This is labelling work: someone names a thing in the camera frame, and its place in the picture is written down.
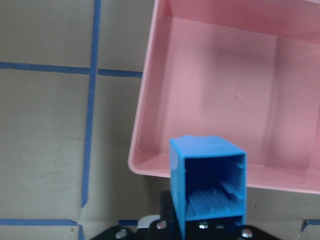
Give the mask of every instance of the blue block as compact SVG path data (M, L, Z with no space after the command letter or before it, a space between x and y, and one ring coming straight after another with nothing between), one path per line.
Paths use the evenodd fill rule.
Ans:
M219 136L170 139L171 195L182 239L191 221L246 222L246 152Z

